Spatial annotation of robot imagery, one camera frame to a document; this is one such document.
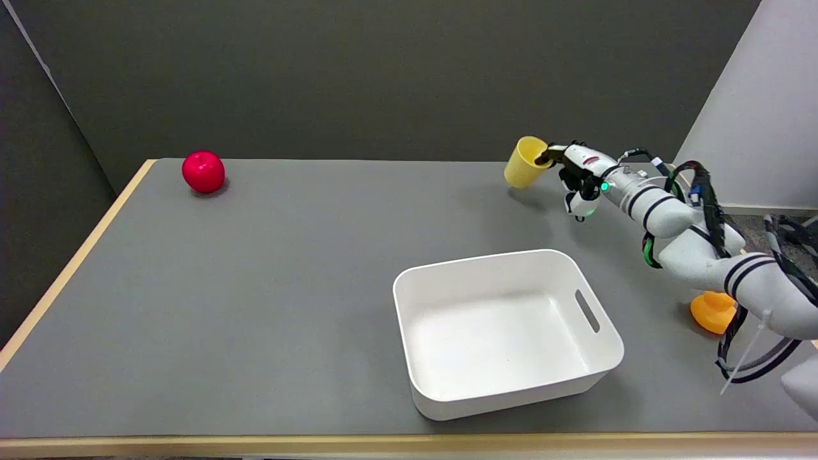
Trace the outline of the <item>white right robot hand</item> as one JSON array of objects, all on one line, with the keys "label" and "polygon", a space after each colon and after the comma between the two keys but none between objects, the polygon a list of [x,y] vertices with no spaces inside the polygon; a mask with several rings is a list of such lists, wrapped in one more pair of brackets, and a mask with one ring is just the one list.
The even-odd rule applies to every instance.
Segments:
[{"label": "white right robot hand", "polygon": [[578,222],[593,215],[602,193],[610,188],[606,178],[621,167],[618,160],[588,148],[583,142],[573,142],[567,146],[549,145],[535,155],[534,165],[561,166],[560,181],[567,191],[565,210]]}]

